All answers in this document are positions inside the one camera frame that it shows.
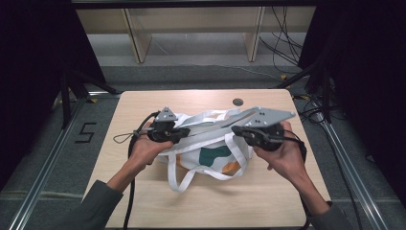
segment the gray carpet floor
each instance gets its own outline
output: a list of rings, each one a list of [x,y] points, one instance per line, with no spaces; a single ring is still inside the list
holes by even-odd
[[[103,67],[107,84],[119,90],[173,90],[173,89],[234,89],[234,88],[272,88],[280,81],[281,72],[270,66],[246,66],[231,68],[224,66],[171,66],[171,67]],[[285,67],[285,71],[299,71]],[[304,92],[306,79],[293,84],[289,89],[294,94]],[[88,85],[89,91],[100,91]],[[87,182],[96,163],[105,133],[119,99],[114,97],[98,98],[87,103],[79,112],[66,145],[56,162],[56,166],[37,202],[27,223],[26,229],[45,229],[50,222],[79,205]],[[308,100],[294,100],[299,112],[312,107]],[[90,143],[78,144],[87,139],[79,135],[84,123],[86,131],[94,132]],[[404,229],[406,211],[396,198],[380,170],[371,161],[365,159],[367,151],[353,130],[350,121],[340,110],[332,111],[332,123],[350,155],[367,189],[377,203],[383,219],[390,229]],[[304,130],[316,156],[328,191],[334,202],[348,215],[355,229],[359,229],[350,194],[339,173],[333,151],[323,129],[304,120]],[[47,125],[38,135],[31,152],[22,160],[6,188],[0,196],[0,229],[7,229],[15,212],[21,205],[25,194],[38,175],[51,148],[61,131],[62,108],[56,103],[50,111]],[[356,207],[363,229],[372,226],[355,197]]]

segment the green pattern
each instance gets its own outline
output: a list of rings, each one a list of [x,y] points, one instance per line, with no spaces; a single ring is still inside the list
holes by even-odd
[[[217,157],[227,157],[229,155],[231,155],[231,151],[227,146],[215,149],[202,148],[200,150],[199,164],[210,167]]]

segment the small round object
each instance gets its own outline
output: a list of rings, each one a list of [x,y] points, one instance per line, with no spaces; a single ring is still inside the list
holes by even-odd
[[[244,104],[244,101],[242,99],[233,100],[233,105],[235,105],[235,106],[242,106],[243,104]]]

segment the person's right hand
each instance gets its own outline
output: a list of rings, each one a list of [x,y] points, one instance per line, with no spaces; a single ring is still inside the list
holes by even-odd
[[[287,130],[284,133],[285,137],[295,138],[291,133],[292,127],[289,122],[281,122],[281,125],[284,130]],[[254,147],[254,152],[268,162],[269,171],[275,170],[292,183],[303,176],[307,176],[305,162],[296,142],[285,140],[275,151],[266,151],[260,147]]]

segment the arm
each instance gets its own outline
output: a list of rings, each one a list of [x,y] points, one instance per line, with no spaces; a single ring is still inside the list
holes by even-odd
[[[283,129],[291,131],[288,122],[281,123]],[[286,132],[285,136],[295,138],[292,133]],[[310,222],[316,229],[351,229],[350,223],[341,211],[337,212],[335,206],[326,203],[319,191],[314,186],[305,170],[305,163],[297,143],[283,141],[281,147],[273,152],[254,147],[260,158],[268,162],[268,170],[275,170],[287,179],[299,192],[311,215]]]
[[[104,229],[131,180],[172,142],[156,143],[141,135],[131,156],[107,183],[96,181],[81,205],[55,222],[50,229]]]

